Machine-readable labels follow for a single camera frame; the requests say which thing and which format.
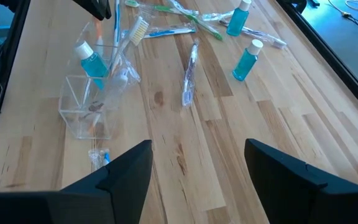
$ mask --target small plastic bottle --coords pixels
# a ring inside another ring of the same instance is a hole
[[[81,66],[89,77],[102,78],[108,75],[108,68],[102,57],[94,52],[86,41],[75,46],[75,52],[81,59]],[[94,80],[99,89],[103,89],[102,80]]]
[[[227,34],[237,37],[246,23],[249,12],[248,8],[251,5],[251,0],[241,0],[240,6],[234,10],[229,26],[227,27]]]
[[[233,70],[234,78],[239,81],[244,81],[246,76],[251,71],[255,62],[258,60],[258,54],[263,47],[260,40],[252,40],[251,44],[246,48],[237,67]]]

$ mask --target clear plastic container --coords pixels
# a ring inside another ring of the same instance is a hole
[[[103,82],[101,90],[98,82]],[[114,129],[114,116],[119,107],[120,95],[110,100],[98,101],[98,96],[109,91],[105,78],[91,78],[69,75],[65,78],[59,99],[59,113],[67,127],[78,139],[110,139]]]

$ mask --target green toothbrush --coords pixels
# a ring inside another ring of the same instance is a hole
[[[209,33],[211,33],[215,38],[218,40],[223,40],[223,36],[217,31],[214,27],[210,26],[208,23],[198,20],[197,17],[190,15],[190,14],[184,14],[184,16],[187,17],[187,19],[194,21],[198,25],[200,25],[202,28],[206,29]]]
[[[163,5],[148,5],[148,4],[143,4],[141,2],[137,2],[135,0],[126,0],[125,1],[125,5],[129,6],[129,7],[151,7],[157,11],[160,12],[169,12],[169,13],[174,13],[174,14],[181,14],[181,12],[178,9],[169,7],[169,6],[163,6]],[[193,15],[198,15],[199,12],[198,11],[191,11]]]

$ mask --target plastic packaging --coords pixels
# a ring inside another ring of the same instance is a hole
[[[186,16],[189,20],[194,21],[196,24],[198,24],[202,29],[208,31],[210,34],[212,34],[215,38],[218,40],[223,40],[223,36],[219,33],[219,31],[213,27],[212,25],[208,24],[207,22],[202,21],[201,19],[198,19],[196,16],[189,13],[179,2],[176,0],[166,0],[171,6],[178,9],[184,16]]]
[[[163,6],[163,5],[152,5],[152,4],[144,4],[142,2],[139,1],[135,1],[135,0],[126,0],[125,1],[125,5],[129,6],[129,7],[143,7],[143,8],[150,8],[150,9],[154,9],[156,11],[160,11],[160,12],[169,12],[169,13],[174,13],[174,14],[181,14],[181,12],[173,7],[169,7],[169,6]],[[187,11],[194,15],[194,16],[198,16],[199,12],[198,11],[194,11],[194,10],[189,10],[187,9]]]
[[[233,70],[233,76],[239,81],[244,81],[251,71],[252,67],[258,60],[258,54],[263,47],[260,40],[252,40],[251,44],[246,48],[236,68]]]
[[[225,19],[227,17],[231,17],[233,16],[234,10],[233,11],[229,11],[229,12],[225,12],[225,13],[209,13],[209,14],[203,14],[201,16],[201,19],[203,21],[219,21],[221,19]]]
[[[189,58],[189,63],[185,73],[185,79],[183,81],[183,93],[181,95],[182,106],[188,107],[193,102],[194,90],[195,90],[195,70],[196,62],[198,58],[198,45],[200,41],[196,39],[194,41],[193,47],[191,48],[191,54]]]
[[[85,107],[91,112],[102,110],[104,106],[115,107],[118,105],[122,94],[132,85],[138,83],[140,83],[139,74],[130,61],[121,53],[121,59],[115,70],[112,71],[111,78],[103,80],[105,89],[94,96]]]
[[[150,26],[153,24],[155,16],[155,10],[147,7],[140,8],[138,15],[135,17],[135,22],[129,29],[129,32],[121,39],[117,54],[114,56],[114,59],[109,65],[111,70],[114,70],[119,63],[121,54],[126,54],[127,47],[137,47],[140,41],[144,38],[147,30],[149,30]]]
[[[92,163],[92,172],[102,168],[110,162],[109,149],[91,149],[88,151]]]
[[[175,34],[189,34],[196,32],[196,25],[194,22],[184,22],[177,25],[170,26],[161,26],[161,27],[152,27],[144,36],[145,39],[162,37],[165,35],[175,35]],[[128,30],[124,30],[121,36],[125,36],[128,33]]]
[[[242,0],[240,6],[234,10],[234,14],[231,17],[230,23],[227,27],[227,34],[237,37],[241,34],[241,30],[246,23],[248,18],[249,6],[251,5],[251,0]]]
[[[219,23],[224,25],[224,26],[229,25],[229,22],[226,21],[226,20],[220,20]],[[255,37],[256,39],[259,39],[261,41],[270,43],[273,47],[276,47],[278,49],[284,49],[284,47],[287,46],[287,43],[284,42],[283,40],[281,40],[279,38],[276,38],[276,37],[273,37],[273,36],[271,36],[269,34],[261,32],[261,31],[252,30],[250,28],[243,27],[242,32],[247,34],[247,35],[250,35],[252,37]]]

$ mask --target butcher block countertop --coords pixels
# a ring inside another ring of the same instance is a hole
[[[201,13],[239,4],[180,2]],[[136,12],[123,8],[124,18]],[[247,138],[358,184],[358,101],[275,0],[255,0],[249,11],[248,27],[288,47],[265,44],[239,82],[231,72],[252,40],[246,35],[217,24],[223,42],[203,30],[143,40],[135,52],[142,81],[125,93],[112,139],[88,141],[66,128],[58,99],[90,15],[69,0],[32,0],[0,115],[0,192],[59,190],[91,173],[90,149],[109,148],[114,159],[144,139],[153,141],[154,164],[142,224],[267,223],[244,159]],[[182,108],[197,37],[194,103]]]

